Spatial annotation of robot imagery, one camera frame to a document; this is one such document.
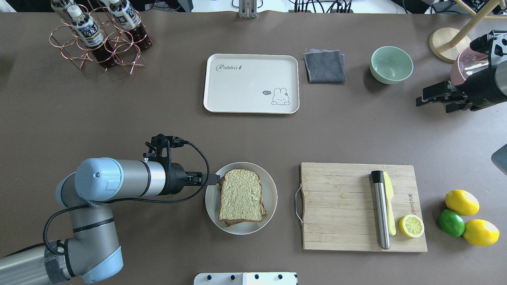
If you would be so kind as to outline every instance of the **bread crust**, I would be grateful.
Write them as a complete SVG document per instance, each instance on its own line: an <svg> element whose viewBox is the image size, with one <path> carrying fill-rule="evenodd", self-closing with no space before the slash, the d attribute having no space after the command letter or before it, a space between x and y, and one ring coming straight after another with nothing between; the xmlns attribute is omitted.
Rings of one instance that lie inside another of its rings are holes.
<svg viewBox="0 0 507 285"><path fill-rule="evenodd" d="M223 201L223 198L224 198L224 192L223 192L223 188L224 188L224 183L226 182L226 177L227 177L227 174L232 171L232 170L229 170L227 171L224 176L220 179L220 200L221 202ZM248 169L241 169L241 170L246 170L246 171L249 171L249 172L252 172L254 173L256 176L257 176L257 180L259 182L259 185L260 185L260 198L259 198L259 204L260 204L260 211L261 211L261 219L260 220L246 220L246 219L238 219L238 220L230 220L230 219L223 219L221 218L221 213L222 213L222 205L220 206L220 213L219 213L219 221L222 221L222 222L225 222L226 226L227 227L230 227L232 225L235 225L235 224L239 224L241 222L252 222L252 223L260 223L262 222L263 220L263 216L265 216L267 214L267 211L266 211L266 208L264 207L264 204L263 204L263 199L262 199L262 190L263 190L263 187L262 187L262 184L261 184L261 177L259 176L258 173L256 173L255 171L252 171L252 170L248 170Z"/></svg>

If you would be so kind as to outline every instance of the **soda bottle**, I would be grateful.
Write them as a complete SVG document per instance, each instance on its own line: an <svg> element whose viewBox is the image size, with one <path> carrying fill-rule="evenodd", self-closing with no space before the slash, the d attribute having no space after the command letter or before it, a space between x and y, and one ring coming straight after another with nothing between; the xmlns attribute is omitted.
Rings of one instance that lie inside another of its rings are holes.
<svg viewBox="0 0 507 285"><path fill-rule="evenodd" d="M74 5L74 0L51 0L51 8L55 11L65 23L70 24L71 18L67 9Z"/></svg>
<svg viewBox="0 0 507 285"><path fill-rule="evenodd" d="M128 0L110 0L109 9L119 26L132 34L132 38L129 34L127 36L141 50L145 50L152 45L152 40L147 35L139 16Z"/></svg>
<svg viewBox="0 0 507 285"><path fill-rule="evenodd" d="M113 48L105 40L104 32L98 27L95 20L88 14L84 14L77 5L71 5L67 9L72 17L70 26L78 33L81 41L91 50L95 59L104 68L115 65Z"/></svg>

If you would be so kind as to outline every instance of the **mint green bowl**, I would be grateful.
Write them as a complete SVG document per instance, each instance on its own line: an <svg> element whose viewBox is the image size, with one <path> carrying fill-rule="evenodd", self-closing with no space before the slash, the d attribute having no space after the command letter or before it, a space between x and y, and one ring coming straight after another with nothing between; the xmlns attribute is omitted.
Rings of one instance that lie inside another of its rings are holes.
<svg viewBox="0 0 507 285"><path fill-rule="evenodd" d="M397 47L381 47L372 55L370 71L384 84L396 84L407 79L414 70L410 56Z"/></svg>

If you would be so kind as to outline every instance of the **gray cloth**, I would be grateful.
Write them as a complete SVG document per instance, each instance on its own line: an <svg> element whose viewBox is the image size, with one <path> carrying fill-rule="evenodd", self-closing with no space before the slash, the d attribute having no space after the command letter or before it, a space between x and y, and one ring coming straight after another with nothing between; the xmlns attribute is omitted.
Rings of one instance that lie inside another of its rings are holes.
<svg viewBox="0 0 507 285"><path fill-rule="evenodd" d="M345 75L345 55L339 50L310 49L304 53L310 82L342 82Z"/></svg>

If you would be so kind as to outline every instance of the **yellow lemon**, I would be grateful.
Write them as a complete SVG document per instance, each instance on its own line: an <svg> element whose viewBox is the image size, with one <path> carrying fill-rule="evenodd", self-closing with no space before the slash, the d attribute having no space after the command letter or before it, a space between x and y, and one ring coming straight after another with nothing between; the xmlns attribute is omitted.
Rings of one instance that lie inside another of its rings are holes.
<svg viewBox="0 0 507 285"><path fill-rule="evenodd" d="M422 219L409 214L400 219L400 231L407 237L420 237L424 233Z"/></svg>
<svg viewBox="0 0 507 285"><path fill-rule="evenodd" d="M445 196L447 207L459 215L472 216L479 211L479 201L465 190L453 190Z"/></svg>
<svg viewBox="0 0 507 285"><path fill-rule="evenodd" d="M485 220L471 220L465 223L463 237L473 245L487 246L494 244L500 231L494 224Z"/></svg>

